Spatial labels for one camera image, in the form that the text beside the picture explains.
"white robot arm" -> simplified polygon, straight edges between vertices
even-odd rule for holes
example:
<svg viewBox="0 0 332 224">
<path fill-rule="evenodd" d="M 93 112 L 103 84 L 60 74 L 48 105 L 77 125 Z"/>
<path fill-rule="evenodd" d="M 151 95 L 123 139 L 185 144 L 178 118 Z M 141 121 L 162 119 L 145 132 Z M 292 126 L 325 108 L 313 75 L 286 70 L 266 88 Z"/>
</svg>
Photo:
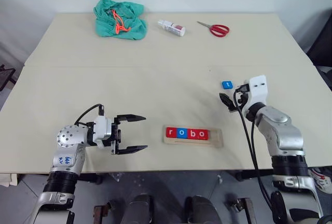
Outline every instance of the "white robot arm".
<svg viewBox="0 0 332 224">
<path fill-rule="evenodd" d="M 90 110 L 98 107 L 99 115 L 93 122 L 82 123 L 80 119 Z M 74 221 L 74 213 L 69 209 L 74 203 L 74 191 L 78 177 L 81 174 L 85 149 L 87 146 L 105 148 L 110 146 L 111 154 L 120 155 L 140 151 L 142 146 L 130 146 L 119 149 L 121 131 L 118 125 L 121 121 L 140 121 L 144 117 L 137 115 L 118 115 L 114 122 L 104 116 L 104 106 L 97 104 L 83 113 L 73 125 L 67 125 L 57 134 L 57 150 L 43 192 L 30 217 L 30 224 L 63 223 Z"/>
<path fill-rule="evenodd" d="M 253 122 L 267 141 L 273 184 L 279 189 L 267 201 L 270 202 L 274 222 L 317 223 L 323 212 L 313 178 L 308 175 L 303 137 L 288 115 L 266 106 L 267 95 L 264 75 L 251 78 L 236 89 L 233 95 L 235 106 L 229 96 L 219 94 L 230 111 L 238 111 L 242 119 L 244 116 Z"/>
</svg>

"orange string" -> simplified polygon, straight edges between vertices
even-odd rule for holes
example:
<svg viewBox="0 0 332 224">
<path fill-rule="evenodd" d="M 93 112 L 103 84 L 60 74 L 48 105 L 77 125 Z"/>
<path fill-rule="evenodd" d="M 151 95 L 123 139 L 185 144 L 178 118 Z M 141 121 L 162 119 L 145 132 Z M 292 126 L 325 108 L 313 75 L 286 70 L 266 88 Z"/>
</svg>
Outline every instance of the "orange string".
<svg viewBox="0 0 332 224">
<path fill-rule="evenodd" d="M 130 27 L 128 29 L 125 28 L 125 25 L 123 24 L 122 18 L 119 15 L 116 14 L 115 10 L 112 10 L 112 12 L 113 12 L 113 17 L 116 21 L 116 25 L 115 25 L 115 33 L 116 34 L 119 34 L 120 31 L 129 31 L 129 30 L 131 30 Z"/>
</svg>

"metal bracket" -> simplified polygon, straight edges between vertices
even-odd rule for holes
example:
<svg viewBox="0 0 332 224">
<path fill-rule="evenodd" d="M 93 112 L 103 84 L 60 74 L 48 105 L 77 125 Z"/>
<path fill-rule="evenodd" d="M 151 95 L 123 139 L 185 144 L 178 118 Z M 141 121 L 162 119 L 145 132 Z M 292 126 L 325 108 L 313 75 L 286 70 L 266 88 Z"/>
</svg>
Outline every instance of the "metal bracket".
<svg viewBox="0 0 332 224">
<path fill-rule="evenodd" d="M 231 205 L 237 212 L 245 210 L 245 215 L 247 216 L 248 224 L 257 224 L 253 202 L 250 198 L 238 198 Z"/>
<path fill-rule="evenodd" d="M 93 224 L 102 224 L 103 217 L 106 217 L 108 215 L 109 210 L 109 203 L 106 203 L 103 206 L 95 206 L 93 208 Z"/>
</svg>

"beige table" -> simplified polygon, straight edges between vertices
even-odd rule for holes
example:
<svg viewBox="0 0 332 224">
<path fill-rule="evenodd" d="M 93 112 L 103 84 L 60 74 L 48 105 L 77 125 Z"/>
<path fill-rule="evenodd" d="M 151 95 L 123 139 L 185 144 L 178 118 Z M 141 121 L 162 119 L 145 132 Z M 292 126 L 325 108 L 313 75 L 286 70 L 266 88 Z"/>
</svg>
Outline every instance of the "beige table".
<svg viewBox="0 0 332 224">
<path fill-rule="evenodd" d="M 68 24 L 60 30 L 66 23 L 66 16 L 70 23 L 76 19 L 77 25 Z M 152 19 L 153 16 L 148 15 L 146 19 Z M 171 16 L 178 19 L 197 18 L 197 15 L 186 15 L 185 18 L 182 15 L 169 15 L 167 19 L 173 20 Z M 200 16 L 202 21 L 206 16 L 207 22 L 214 22 L 213 19 L 227 19 L 230 15 Z M 248 26 L 242 23 L 245 22 L 245 18 L 241 19 L 243 15 L 232 16 L 228 18 L 229 21 L 233 19 L 232 25 L 227 23 L 232 30 L 237 29 L 236 18 L 239 24 Z M 223 80 L 232 80 L 239 85 L 244 79 L 260 74 L 265 74 L 268 79 L 268 103 L 289 114 L 294 125 L 301 129 L 308 164 L 331 165 L 332 94 L 329 88 L 275 15 L 246 16 L 252 22 L 255 22 L 255 16 L 259 18 L 256 26 L 261 33 L 264 32 L 260 29 L 262 23 L 265 23 L 263 29 L 269 26 L 267 22 L 276 24 L 272 38 L 276 44 L 271 43 L 270 37 L 253 34 L 249 42 L 258 43 L 260 40 L 260 47 L 263 47 L 260 51 L 256 50 L 260 49 L 259 46 L 254 49 L 245 44 L 245 50 L 240 43 L 237 48 L 230 43 L 233 49 L 224 47 L 228 55 L 237 52 L 239 56 L 224 59 L 220 47 L 229 40 L 210 38 L 207 29 L 199 30 L 199 25 L 192 25 L 192 30 L 189 28 L 184 37 L 178 38 L 155 29 L 152 26 L 154 22 L 148 22 L 150 29 L 146 39 L 128 41 L 99 38 L 89 32 L 90 29 L 93 31 L 93 23 L 88 20 L 92 21 L 91 15 L 58 15 L 26 62 L 0 112 L 0 172 L 47 173 L 56 148 L 58 130 L 73 123 L 85 109 L 96 103 L 105 105 L 108 117 L 128 113 L 146 117 L 145 121 L 123 123 L 120 128 L 123 146 L 146 144 L 149 147 L 125 156 L 111 156 L 108 149 L 89 147 L 84 172 L 252 169 L 240 118 L 238 114 L 228 112 L 218 93 L 226 91 L 220 87 Z M 81 25 L 79 19 L 87 23 Z M 193 33 L 196 31 L 200 42 L 195 41 Z M 235 33 L 246 35 L 233 31 L 229 39 L 232 38 L 234 42 L 237 39 L 231 34 Z M 164 43 L 169 39 L 172 52 L 168 49 L 164 51 L 162 47 L 168 46 L 158 44 L 155 40 L 158 38 Z M 79 39 L 81 49 L 76 46 Z M 219 45 L 210 46 L 209 42 L 215 39 L 219 40 Z M 147 40 L 154 43 L 150 49 Z M 177 42 L 183 42 L 183 45 L 177 46 Z M 284 47 L 283 50 L 275 47 L 279 45 Z M 265 49 L 269 46 L 278 52 L 279 60 L 270 59 L 275 54 Z M 201 49 L 205 49 L 204 56 L 201 56 L 204 53 L 199 51 Z M 113 55 L 106 59 L 107 50 Z M 94 53 L 94 56 L 88 59 L 88 52 Z M 176 59 L 171 56 L 172 53 L 181 55 Z M 95 116 L 96 113 L 91 113 L 84 121 L 90 121 Z M 164 144 L 164 124 L 221 128 L 224 145 L 216 149 Z M 255 133 L 255 143 L 260 168 L 271 168 L 266 141 L 258 132 Z"/>
</svg>

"scissors handle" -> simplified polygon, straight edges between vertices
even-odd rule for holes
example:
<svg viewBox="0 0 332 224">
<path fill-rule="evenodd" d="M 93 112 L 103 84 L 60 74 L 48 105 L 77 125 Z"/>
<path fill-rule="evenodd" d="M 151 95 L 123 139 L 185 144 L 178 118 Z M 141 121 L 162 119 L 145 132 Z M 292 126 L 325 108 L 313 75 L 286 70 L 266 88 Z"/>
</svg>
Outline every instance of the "scissors handle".
<svg viewBox="0 0 332 224">
<path fill-rule="evenodd" d="M 212 35 L 217 37 L 224 37 L 229 33 L 229 27 L 221 24 L 213 24 L 209 29 Z"/>
</svg>

